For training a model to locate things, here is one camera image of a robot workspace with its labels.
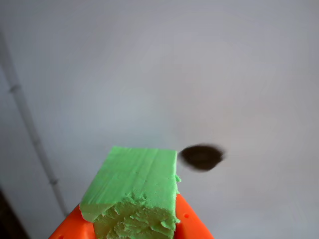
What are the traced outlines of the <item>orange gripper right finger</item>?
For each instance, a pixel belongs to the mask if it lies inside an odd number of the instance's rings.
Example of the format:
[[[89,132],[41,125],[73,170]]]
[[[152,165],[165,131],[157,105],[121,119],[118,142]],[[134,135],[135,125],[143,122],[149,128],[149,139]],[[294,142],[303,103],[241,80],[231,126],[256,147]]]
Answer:
[[[175,239],[214,239],[209,229],[181,194],[176,197],[176,216],[180,222],[176,224]]]

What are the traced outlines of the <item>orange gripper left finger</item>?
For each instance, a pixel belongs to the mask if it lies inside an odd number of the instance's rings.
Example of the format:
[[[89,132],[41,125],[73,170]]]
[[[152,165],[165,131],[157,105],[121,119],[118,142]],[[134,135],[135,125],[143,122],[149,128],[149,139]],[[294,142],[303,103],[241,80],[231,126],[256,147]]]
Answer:
[[[93,224],[83,219],[79,205],[57,227],[49,239],[95,239]]]

